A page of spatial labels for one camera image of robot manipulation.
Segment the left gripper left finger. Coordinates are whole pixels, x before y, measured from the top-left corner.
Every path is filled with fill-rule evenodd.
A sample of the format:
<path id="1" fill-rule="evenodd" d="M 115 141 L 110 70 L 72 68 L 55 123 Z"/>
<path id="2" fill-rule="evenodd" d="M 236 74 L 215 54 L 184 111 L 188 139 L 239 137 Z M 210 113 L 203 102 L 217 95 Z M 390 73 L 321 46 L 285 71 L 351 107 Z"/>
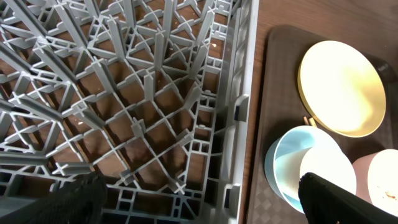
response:
<path id="1" fill-rule="evenodd" d="M 1 217 L 1 223 L 100 223 L 107 199 L 104 175 L 92 172 Z"/>

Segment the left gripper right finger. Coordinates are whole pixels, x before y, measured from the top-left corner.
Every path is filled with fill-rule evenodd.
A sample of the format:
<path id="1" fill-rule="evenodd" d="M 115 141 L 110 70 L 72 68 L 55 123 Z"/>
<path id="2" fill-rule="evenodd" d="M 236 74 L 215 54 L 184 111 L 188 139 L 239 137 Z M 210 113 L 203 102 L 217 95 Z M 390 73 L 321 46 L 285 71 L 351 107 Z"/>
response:
<path id="1" fill-rule="evenodd" d="M 309 224 L 397 224 L 396 216 L 311 172 L 300 178 L 298 196 Z"/>

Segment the white cup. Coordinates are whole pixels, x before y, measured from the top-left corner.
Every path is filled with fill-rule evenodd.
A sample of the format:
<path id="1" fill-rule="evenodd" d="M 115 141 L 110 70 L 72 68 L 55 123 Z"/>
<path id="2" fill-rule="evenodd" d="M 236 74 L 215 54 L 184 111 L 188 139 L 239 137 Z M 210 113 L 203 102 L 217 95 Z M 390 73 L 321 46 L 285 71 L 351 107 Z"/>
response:
<path id="1" fill-rule="evenodd" d="M 300 178 L 308 172 L 356 193 L 356 176 L 349 159 L 337 148 L 313 146 L 278 157 L 276 180 L 285 195 L 299 198 Z"/>

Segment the pink bowl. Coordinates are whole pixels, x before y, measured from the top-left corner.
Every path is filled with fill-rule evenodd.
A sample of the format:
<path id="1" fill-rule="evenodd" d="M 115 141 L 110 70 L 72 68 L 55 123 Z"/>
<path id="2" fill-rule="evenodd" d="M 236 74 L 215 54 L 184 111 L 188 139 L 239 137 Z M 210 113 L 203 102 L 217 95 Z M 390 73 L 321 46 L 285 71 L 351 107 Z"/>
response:
<path id="1" fill-rule="evenodd" d="M 397 216 L 397 150 L 385 149 L 360 157 L 353 163 L 356 195 Z"/>

